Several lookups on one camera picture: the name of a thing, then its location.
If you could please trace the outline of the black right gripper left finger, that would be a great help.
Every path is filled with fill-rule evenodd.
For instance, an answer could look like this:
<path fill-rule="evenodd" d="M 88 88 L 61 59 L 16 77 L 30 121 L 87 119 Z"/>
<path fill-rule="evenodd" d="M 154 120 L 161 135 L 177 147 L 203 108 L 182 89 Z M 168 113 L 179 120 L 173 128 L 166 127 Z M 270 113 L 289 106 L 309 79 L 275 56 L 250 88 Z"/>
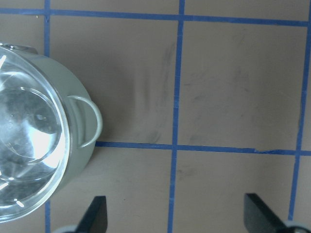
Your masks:
<path fill-rule="evenodd" d="M 108 227 L 106 196 L 96 196 L 73 231 L 74 233 L 105 233 Z"/>

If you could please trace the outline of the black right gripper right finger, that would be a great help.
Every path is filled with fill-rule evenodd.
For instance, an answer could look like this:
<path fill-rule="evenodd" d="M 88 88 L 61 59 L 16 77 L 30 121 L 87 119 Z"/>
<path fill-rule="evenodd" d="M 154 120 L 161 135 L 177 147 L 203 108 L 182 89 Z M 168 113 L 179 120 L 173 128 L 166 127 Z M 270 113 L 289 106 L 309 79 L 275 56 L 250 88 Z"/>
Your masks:
<path fill-rule="evenodd" d="M 248 233 L 283 233 L 284 222 L 255 193 L 244 195 L 244 226 Z"/>

